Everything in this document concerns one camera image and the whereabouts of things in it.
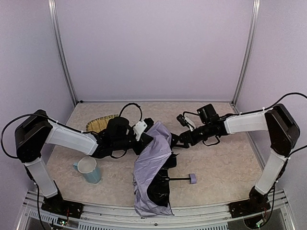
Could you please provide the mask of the lilac folding umbrella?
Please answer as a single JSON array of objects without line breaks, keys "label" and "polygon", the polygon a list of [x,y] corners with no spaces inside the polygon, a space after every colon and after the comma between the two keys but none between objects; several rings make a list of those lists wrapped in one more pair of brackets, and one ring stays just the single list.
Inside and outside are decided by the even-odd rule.
[{"label": "lilac folding umbrella", "polygon": [[153,137],[134,162],[134,209],[141,217],[172,216],[170,206],[168,159],[176,157],[171,149],[171,133],[156,122],[147,132]]}]

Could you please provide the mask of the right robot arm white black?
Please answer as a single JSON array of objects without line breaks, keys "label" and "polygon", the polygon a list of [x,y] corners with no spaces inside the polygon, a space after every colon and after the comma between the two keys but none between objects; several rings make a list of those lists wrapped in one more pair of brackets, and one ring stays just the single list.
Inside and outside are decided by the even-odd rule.
[{"label": "right robot arm white black", "polygon": [[213,105],[208,104],[199,108],[196,115],[203,123],[200,127],[195,127],[184,114],[177,116],[177,121],[189,130],[180,135],[172,135],[173,147],[187,149],[211,137],[219,139],[241,132],[269,133],[271,154],[260,178],[252,187],[247,200],[230,204],[231,208],[239,206],[242,211],[249,213],[265,209],[267,196],[285,171],[291,151],[300,136],[300,129],[286,107],[278,103],[255,112],[219,116]]}]

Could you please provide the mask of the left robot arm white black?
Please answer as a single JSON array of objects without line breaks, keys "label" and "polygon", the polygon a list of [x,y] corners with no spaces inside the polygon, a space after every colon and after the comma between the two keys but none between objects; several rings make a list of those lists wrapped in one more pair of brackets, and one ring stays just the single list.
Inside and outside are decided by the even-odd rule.
[{"label": "left robot arm white black", "polygon": [[127,152],[132,149],[139,155],[153,138],[145,133],[147,124],[140,120],[130,126],[121,116],[109,120],[107,127],[99,133],[74,129],[48,117],[44,110],[22,115],[25,120],[15,130],[16,156],[29,175],[36,182],[44,196],[45,204],[61,205],[64,199],[48,174],[41,159],[45,144],[53,144],[82,152],[96,159],[112,157],[114,151]]}]

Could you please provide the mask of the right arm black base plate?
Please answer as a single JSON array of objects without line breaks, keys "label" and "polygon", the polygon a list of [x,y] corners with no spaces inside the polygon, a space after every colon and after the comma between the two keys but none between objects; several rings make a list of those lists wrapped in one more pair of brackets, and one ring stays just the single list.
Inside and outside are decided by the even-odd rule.
[{"label": "right arm black base plate", "polygon": [[251,202],[249,199],[232,202],[228,204],[230,209],[230,214],[232,218],[238,218],[243,216],[252,215],[255,213],[260,213],[265,209],[268,210],[271,208],[269,201],[264,201],[260,204]]}]

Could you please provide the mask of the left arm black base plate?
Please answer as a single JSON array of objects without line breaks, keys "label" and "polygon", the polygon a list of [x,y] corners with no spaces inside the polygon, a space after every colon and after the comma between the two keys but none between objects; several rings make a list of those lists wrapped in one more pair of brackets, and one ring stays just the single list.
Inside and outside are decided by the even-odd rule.
[{"label": "left arm black base plate", "polygon": [[83,204],[67,200],[63,200],[57,203],[48,203],[47,201],[44,201],[41,209],[53,214],[66,216],[68,218],[80,219],[83,211]]}]

